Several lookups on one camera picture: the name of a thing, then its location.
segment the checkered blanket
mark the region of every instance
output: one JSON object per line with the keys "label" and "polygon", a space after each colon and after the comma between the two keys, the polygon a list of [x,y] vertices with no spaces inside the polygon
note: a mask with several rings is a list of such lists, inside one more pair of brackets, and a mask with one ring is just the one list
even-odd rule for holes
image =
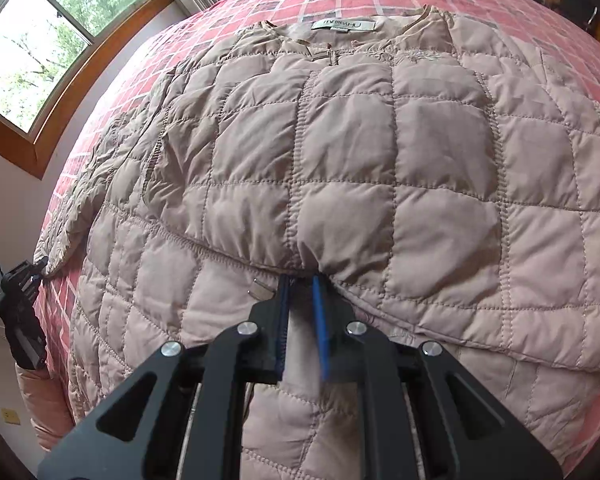
{"label": "checkered blanket", "polygon": [[[138,106],[156,79],[182,59],[261,20],[277,25],[352,18],[398,15],[424,4],[460,12],[499,28],[504,33],[534,43],[571,67],[590,96],[600,102],[600,44],[584,31],[531,0],[223,0],[177,23],[145,43],[132,57],[98,102],[85,124],[49,203],[45,225],[90,158],[92,147],[109,120]],[[78,251],[60,275],[43,285],[36,311],[48,339],[50,371],[64,383],[69,348],[69,319],[84,253]],[[572,467],[600,434],[600,398],[574,443],[566,467]]]}

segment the silver bolt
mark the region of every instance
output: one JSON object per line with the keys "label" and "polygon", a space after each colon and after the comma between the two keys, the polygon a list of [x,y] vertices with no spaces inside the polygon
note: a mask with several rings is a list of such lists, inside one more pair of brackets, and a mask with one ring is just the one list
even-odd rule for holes
{"label": "silver bolt", "polygon": [[366,332],[366,325],[361,321],[352,321],[347,325],[347,332],[351,335],[363,335]]}
{"label": "silver bolt", "polygon": [[258,331],[258,326],[253,321],[243,321],[238,325],[238,334],[251,335]]}
{"label": "silver bolt", "polygon": [[442,345],[440,343],[436,343],[435,341],[427,341],[424,343],[424,345],[422,345],[422,352],[424,355],[428,355],[429,357],[435,357],[442,354]]}
{"label": "silver bolt", "polygon": [[182,345],[177,341],[167,341],[160,348],[160,352],[165,357],[173,357],[174,355],[178,355],[180,352],[182,352]]}

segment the beige quilted jacket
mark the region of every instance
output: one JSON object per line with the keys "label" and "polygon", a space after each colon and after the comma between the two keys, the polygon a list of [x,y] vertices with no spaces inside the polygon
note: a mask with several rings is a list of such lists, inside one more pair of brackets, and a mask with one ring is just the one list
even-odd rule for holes
{"label": "beige quilted jacket", "polygon": [[[38,247],[88,233],[80,419],[161,343],[248,316],[257,278],[329,275],[397,342],[435,338],[561,459],[600,387],[600,104],[535,46],[433,8],[373,31],[261,23],[118,118]],[[243,478],[359,477],[353,387],[308,306],[256,386]]]}

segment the quilted stitching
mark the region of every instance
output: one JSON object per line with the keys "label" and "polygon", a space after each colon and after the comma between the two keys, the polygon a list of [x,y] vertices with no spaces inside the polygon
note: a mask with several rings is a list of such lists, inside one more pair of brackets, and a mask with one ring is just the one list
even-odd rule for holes
{"label": "quilted stitching", "polygon": [[[464,345],[462,362],[560,455],[598,381],[572,370],[600,370],[600,174],[586,173],[600,155],[600,107],[564,90],[535,47],[518,51],[475,23],[433,11],[399,40],[331,49],[296,42],[294,27],[254,27],[159,82],[145,123],[120,131],[134,142],[91,229],[87,309],[72,325],[78,416],[104,393],[90,387],[94,364],[108,390],[167,338],[200,344],[242,320],[251,276],[320,269],[395,340]],[[536,141],[546,164],[525,169]],[[538,272],[561,260],[564,276]],[[558,377],[544,365],[488,349],[570,367],[560,380],[582,387],[550,398]],[[266,418],[263,395],[248,421]],[[280,452],[245,437],[243,460],[331,478],[316,443],[350,415],[324,395],[277,390],[280,413],[293,400],[312,416]]]}

